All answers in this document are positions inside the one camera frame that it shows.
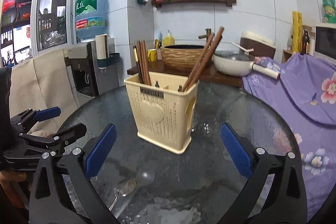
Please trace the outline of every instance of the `yellow soap bottle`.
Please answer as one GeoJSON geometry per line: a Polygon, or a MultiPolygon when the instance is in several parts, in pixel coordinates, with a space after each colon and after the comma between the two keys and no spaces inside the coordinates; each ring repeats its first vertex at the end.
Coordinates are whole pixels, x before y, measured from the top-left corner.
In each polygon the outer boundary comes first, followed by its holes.
{"type": "Polygon", "coordinates": [[[171,35],[170,30],[168,30],[168,35],[163,39],[162,45],[163,45],[163,47],[166,47],[166,46],[171,46],[171,45],[174,45],[174,44],[175,44],[175,39],[171,35]]]}

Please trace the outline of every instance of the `glass table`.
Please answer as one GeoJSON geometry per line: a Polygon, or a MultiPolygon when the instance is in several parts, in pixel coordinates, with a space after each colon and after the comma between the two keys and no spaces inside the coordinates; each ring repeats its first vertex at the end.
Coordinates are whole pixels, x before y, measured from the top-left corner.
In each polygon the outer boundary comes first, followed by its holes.
{"type": "MultiPolygon", "coordinates": [[[[91,183],[109,207],[115,188],[142,172],[155,174],[154,181],[117,199],[112,213],[127,224],[215,224],[232,205],[246,178],[236,169],[219,136],[220,126],[228,122],[255,147],[268,153],[285,155],[299,148],[288,125],[268,105],[252,95],[226,85],[200,82],[194,114],[192,141],[181,155],[159,148],[137,136],[137,127],[125,87],[96,97],[74,112],[60,130],[77,123],[87,133],[66,148],[84,147],[98,137],[108,123],[117,130],[117,140],[98,176],[91,183]]],[[[64,176],[72,202],[86,216],[71,185],[64,176]]],[[[272,183],[269,175],[251,213],[260,212],[272,183]]]]}

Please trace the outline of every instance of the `floral tablecloth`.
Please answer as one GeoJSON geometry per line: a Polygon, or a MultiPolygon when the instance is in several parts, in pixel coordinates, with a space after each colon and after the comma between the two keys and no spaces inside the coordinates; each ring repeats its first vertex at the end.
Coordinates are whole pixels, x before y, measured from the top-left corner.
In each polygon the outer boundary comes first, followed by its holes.
{"type": "MultiPolygon", "coordinates": [[[[310,55],[293,55],[278,64],[268,57],[256,62],[281,73],[273,80],[259,73],[243,78],[244,88],[273,107],[292,129],[299,145],[307,194],[308,219],[322,206],[336,183],[336,67],[310,55]]],[[[274,132],[282,152],[290,145],[274,132]]]]}

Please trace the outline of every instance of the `yellow mug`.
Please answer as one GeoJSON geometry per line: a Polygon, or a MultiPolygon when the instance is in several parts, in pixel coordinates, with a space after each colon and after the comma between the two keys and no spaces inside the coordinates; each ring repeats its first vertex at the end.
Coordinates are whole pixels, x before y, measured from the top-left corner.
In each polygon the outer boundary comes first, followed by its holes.
{"type": "Polygon", "coordinates": [[[158,59],[157,49],[153,48],[153,49],[148,50],[147,51],[147,56],[148,56],[149,62],[157,61],[157,59],[158,59]]]}

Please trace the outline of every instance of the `metal screw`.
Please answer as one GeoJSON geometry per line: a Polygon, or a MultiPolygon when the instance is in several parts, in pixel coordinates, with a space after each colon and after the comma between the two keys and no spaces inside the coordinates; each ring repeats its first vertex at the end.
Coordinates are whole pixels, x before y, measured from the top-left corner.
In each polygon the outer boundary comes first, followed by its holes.
{"type": "Polygon", "coordinates": [[[46,159],[46,158],[48,158],[49,157],[49,153],[48,152],[44,152],[43,154],[42,154],[42,159],[46,159]]]}
{"type": "Polygon", "coordinates": [[[293,152],[288,152],[288,156],[291,158],[291,159],[294,159],[295,158],[295,154],[293,152]]]}
{"type": "Polygon", "coordinates": [[[74,154],[74,155],[78,155],[78,154],[80,154],[82,152],[82,150],[80,149],[80,148],[75,148],[74,150],[72,150],[72,153],[74,154]]]}
{"type": "Polygon", "coordinates": [[[265,154],[265,149],[263,149],[262,147],[258,147],[258,148],[256,149],[256,152],[257,152],[259,155],[263,155],[263,154],[265,154]]]}

